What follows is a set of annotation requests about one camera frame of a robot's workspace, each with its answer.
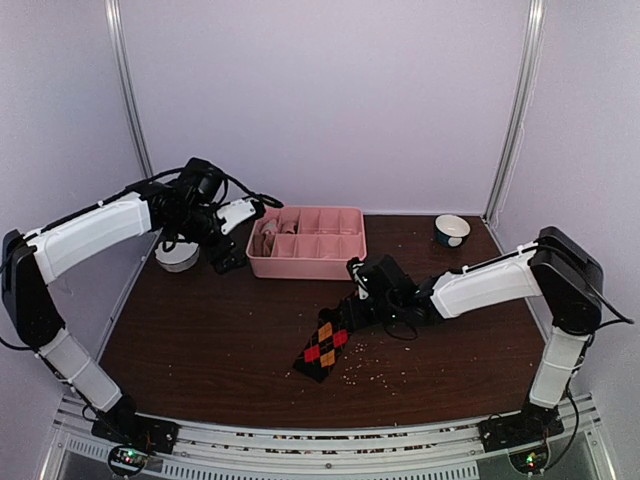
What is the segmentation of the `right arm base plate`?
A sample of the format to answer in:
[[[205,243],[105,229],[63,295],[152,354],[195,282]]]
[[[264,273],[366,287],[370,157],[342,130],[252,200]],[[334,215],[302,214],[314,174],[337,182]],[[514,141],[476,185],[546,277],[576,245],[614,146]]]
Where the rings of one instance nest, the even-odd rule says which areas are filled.
[[[551,463],[549,440],[565,431],[557,415],[545,422],[522,412],[491,415],[478,424],[478,430],[486,453],[505,450],[511,466],[530,476],[542,474]]]

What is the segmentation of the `argyle black red sock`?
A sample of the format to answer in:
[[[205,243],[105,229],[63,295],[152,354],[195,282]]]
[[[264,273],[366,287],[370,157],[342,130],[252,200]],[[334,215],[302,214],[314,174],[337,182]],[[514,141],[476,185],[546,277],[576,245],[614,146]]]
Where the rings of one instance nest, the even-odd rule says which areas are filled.
[[[316,330],[293,362],[293,370],[317,383],[324,382],[354,331],[354,314],[347,303],[335,309],[323,308]]]

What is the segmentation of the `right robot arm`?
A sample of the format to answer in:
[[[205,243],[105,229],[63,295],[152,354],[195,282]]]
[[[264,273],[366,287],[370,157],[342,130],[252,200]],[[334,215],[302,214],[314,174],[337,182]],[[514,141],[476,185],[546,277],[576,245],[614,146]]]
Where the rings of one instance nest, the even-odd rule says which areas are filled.
[[[508,254],[421,283],[389,255],[354,258],[347,270],[356,290],[340,302],[338,312],[353,330],[396,322],[415,328],[512,300],[543,298],[552,314],[550,338],[522,412],[512,423],[513,433],[526,442],[550,426],[596,332],[607,325],[602,312],[611,312],[616,324],[632,321],[604,296],[601,265],[554,226]]]

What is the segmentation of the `beige striped sock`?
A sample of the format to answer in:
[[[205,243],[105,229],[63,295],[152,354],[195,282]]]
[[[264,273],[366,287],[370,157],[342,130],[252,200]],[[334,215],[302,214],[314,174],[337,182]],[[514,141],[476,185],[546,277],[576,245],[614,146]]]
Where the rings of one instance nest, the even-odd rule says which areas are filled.
[[[279,225],[279,234],[296,235],[298,233],[299,223],[297,220],[285,220]]]

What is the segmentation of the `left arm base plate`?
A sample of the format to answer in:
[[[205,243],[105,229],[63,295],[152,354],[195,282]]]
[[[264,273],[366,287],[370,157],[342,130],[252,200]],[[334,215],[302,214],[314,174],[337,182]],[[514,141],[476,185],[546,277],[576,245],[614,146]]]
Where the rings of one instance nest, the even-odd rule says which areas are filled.
[[[118,477],[140,474],[158,454],[171,454],[179,433],[175,422],[140,415],[133,426],[117,429],[106,420],[93,421],[91,434],[114,443],[107,454],[107,466]]]

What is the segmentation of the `pink divided organizer tray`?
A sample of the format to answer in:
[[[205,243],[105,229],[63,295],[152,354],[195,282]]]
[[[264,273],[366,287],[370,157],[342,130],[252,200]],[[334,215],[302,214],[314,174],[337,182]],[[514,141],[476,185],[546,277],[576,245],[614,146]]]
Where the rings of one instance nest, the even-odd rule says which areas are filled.
[[[272,255],[255,256],[253,235],[272,218],[297,220],[298,233],[277,234]],[[269,208],[252,227],[246,255],[253,274],[261,279],[348,281],[347,262],[367,256],[364,215],[355,207]]]

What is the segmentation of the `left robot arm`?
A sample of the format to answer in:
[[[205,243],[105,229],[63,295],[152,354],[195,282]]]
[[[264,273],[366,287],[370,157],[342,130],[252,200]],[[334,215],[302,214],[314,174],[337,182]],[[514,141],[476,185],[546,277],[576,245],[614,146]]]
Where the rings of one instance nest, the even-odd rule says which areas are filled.
[[[246,191],[227,201],[233,178],[210,162],[192,158],[126,186],[121,192],[29,233],[3,239],[1,297],[21,340],[73,387],[123,444],[144,433],[133,400],[68,331],[49,286],[81,262],[150,232],[168,249],[190,243],[204,250],[218,273],[246,262],[231,237],[239,225],[261,217],[261,195]]]

